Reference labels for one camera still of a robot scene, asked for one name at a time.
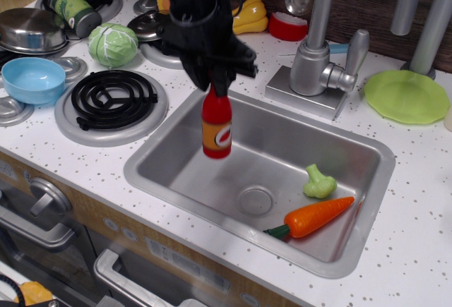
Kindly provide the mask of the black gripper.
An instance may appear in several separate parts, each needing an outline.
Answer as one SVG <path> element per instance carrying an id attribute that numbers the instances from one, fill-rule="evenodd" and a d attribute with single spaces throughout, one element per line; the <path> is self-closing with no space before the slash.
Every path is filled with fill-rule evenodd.
<path id="1" fill-rule="evenodd" d="M 209 71 L 218 97 L 227 96 L 236 73 L 250 78 L 257 74 L 255 51 L 235 36 L 228 20 L 215 17 L 185 24 L 171 20 L 158 34 L 178 52 L 184 70 L 202 91 L 210 85 Z"/>

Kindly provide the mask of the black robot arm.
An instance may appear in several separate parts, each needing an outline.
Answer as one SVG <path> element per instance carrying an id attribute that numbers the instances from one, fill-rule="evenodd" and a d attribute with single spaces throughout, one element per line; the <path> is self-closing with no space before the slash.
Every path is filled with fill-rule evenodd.
<path id="1" fill-rule="evenodd" d="M 237 75 L 255 77 L 256 53 L 233 33 L 230 0 L 170 0 L 169 17 L 157 33 L 196 87 L 223 97 Z"/>

